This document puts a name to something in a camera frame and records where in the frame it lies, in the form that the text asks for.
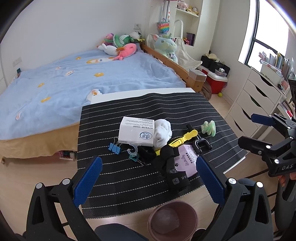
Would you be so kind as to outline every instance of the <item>human hand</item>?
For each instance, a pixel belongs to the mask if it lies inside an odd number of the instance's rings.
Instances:
[[[279,182],[284,187],[286,185],[286,177],[285,176],[278,176]],[[291,180],[296,180],[296,172],[290,173],[290,179]]]

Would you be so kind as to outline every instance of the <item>wall outlet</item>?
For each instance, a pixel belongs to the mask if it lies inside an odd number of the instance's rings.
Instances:
[[[12,62],[13,67],[15,67],[16,65],[18,65],[20,62],[22,62],[22,58],[19,57],[18,59],[16,59],[15,61]]]
[[[142,26],[142,24],[135,23],[133,28],[136,29],[136,30],[141,30],[141,26]]]

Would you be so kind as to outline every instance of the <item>blue gripper pad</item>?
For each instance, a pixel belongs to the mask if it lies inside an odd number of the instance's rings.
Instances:
[[[258,114],[252,114],[251,120],[254,123],[258,123],[258,124],[265,125],[265,126],[273,126],[275,124],[272,117],[258,115]]]
[[[73,202],[76,207],[86,202],[86,199],[89,196],[95,182],[97,181],[102,168],[102,159],[96,157],[74,189]]]
[[[225,189],[213,170],[201,156],[196,160],[196,170],[210,193],[213,202],[223,206],[225,203]]]

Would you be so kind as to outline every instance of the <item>yellow bed skirt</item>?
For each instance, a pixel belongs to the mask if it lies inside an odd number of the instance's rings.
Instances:
[[[0,140],[0,156],[32,158],[52,156],[57,151],[77,151],[79,123],[61,129],[12,140]]]

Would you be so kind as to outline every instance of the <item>white plush toy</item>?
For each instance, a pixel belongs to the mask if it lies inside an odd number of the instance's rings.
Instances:
[[[104,51],[106,54],[111,56],[118,56],[117,48],[113,45],[106,46],[105,44],[102,44],[98,46],[98,49],[101,51]]]

